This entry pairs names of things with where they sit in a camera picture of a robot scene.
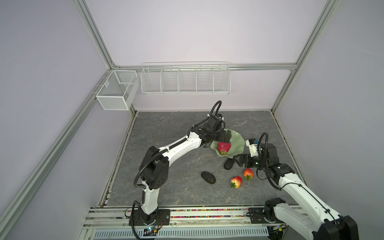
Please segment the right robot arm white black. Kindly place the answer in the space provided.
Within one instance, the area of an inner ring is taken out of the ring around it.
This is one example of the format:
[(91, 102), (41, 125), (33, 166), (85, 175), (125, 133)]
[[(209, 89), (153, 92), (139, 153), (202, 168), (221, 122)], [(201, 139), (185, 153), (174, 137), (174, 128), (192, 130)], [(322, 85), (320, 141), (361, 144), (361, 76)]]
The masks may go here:
[(310, 190), (287, 164), (282, 164), (273, 144), (246, 141), (248, 154), (237, 159), (240, 167), (263, 171), (268, 182), (278, 191), (286, 191), (306, 213), (300, 214), (283, 199), (274, 198), (265, 202), (263, 217), (269, 223), (277, 221), (298, 232), (307, 240), (358, 240), (359, 230), (355, 220), (342, 216)]

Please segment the dark fake avocado front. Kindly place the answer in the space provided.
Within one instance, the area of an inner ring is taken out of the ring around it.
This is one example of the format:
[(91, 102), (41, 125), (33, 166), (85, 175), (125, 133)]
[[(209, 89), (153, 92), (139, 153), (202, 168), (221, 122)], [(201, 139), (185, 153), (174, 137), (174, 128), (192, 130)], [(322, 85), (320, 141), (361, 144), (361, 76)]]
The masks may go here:
[(201, 172), (201, 177), (211, 185), (216, 183), (216, 177), (207, 171)]

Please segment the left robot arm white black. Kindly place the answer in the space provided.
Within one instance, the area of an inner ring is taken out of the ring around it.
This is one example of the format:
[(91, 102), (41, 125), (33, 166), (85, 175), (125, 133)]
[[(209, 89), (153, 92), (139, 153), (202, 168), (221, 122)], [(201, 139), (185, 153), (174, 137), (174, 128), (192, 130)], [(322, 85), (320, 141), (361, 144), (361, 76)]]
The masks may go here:
[(209, 115), (200, 125), (192, 126), (188, 134), (181, 139), (156, 148), (150, 147), (134, 178), (134, 186), (143, 191), (139, 211), (145, 217), (154, 215), (158, 210), (160, 188), (168, 179), (170, 166), (185, 154), (213, 141), (228, 142), (230, 135), (225, 131), (225, 121), (221, 114)]

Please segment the dark fake avocado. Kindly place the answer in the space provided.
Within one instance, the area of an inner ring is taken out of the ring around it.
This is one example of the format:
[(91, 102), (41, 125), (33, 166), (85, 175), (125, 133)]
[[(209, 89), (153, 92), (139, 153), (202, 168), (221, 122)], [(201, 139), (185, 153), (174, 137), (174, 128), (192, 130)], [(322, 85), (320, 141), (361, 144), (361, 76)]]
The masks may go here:
[(234, 166), (235, 159), (228, 158), (224, 163), (225, 170), (231, 170)]
[(216, 183), (216, 177), (207, 171), (201, 172), (201, 177), (211, 185)]

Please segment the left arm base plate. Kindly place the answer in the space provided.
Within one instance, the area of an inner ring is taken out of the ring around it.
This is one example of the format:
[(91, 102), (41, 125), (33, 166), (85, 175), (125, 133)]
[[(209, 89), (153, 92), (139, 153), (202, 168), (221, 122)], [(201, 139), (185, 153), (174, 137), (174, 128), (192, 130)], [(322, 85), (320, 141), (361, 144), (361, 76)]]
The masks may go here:
[(130, 216), (129, 225), (137, 226), (168, 226), (171, 220), (170, 209), (157, 209), (153, 213), (147, 215), (142, 209), (135, 209)]

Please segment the pink fake dragon fruit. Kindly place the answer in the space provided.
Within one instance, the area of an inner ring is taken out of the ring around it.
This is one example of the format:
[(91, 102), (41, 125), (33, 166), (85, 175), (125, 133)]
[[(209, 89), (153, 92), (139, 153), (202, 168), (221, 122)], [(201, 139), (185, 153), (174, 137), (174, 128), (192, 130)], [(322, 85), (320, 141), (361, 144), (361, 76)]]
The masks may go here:
[(232, 147), (231, 143), (218, 142), (217, 150), (220, 155), (227, 155)]

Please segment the red fake strawberry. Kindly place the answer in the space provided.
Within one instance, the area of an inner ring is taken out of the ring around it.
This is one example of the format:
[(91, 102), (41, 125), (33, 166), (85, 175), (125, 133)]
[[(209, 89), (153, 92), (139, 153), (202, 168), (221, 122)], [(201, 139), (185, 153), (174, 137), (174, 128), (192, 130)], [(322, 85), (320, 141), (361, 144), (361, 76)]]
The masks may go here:
[(244, 170), (244, 172), (243, 172), (243, 177), (244, 177), (244, 179), (246, 179), (246, 180), (251, 180), (251, 179), (253, 179), (253, 177), (254, 177), (254, 172), (251, 170), (251, 169), (249, 169), (249, 168), (246, 168), (245, 170)]
[(231, 187), (238, 189), (242, 185), (242, 181), (243, 181), (242, 178), (239, 176), (232, 178), (230, 181)]

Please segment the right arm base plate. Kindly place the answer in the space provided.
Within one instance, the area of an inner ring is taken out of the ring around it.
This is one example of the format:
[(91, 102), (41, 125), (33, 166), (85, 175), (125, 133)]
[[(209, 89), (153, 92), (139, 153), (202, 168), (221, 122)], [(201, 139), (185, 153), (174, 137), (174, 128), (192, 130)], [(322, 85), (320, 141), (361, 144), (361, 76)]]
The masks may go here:
[(246, 216), (251, 220), (252, 224), (282, 224), (283, 222), (277, 219), (268, 218), (264, 213), (264, 207), (248, 208)]

